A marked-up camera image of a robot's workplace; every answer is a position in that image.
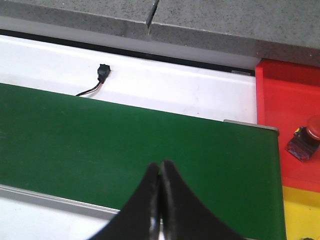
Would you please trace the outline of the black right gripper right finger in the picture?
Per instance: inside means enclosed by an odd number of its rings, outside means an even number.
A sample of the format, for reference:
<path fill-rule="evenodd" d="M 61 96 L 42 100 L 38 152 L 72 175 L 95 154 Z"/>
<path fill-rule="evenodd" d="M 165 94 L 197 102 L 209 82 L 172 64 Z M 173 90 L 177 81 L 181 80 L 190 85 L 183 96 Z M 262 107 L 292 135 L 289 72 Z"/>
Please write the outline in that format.
<path fill-rule="evenodd" d="M 166 240 L 244 239 L 197 198 L 173 161 L 164 160 L 160 171 L 160 209 Z"/>

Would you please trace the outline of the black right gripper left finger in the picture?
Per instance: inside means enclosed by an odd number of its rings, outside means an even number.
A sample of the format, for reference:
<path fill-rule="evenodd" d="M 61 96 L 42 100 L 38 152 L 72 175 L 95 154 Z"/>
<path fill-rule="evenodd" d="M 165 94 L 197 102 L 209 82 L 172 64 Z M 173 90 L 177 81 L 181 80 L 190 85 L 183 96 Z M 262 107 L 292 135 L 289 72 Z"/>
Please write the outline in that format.
<path fill-rule="evenodd" d="M 91 240 L 158 240 L 159 166 L 153 162 L 123 208 Z"/>

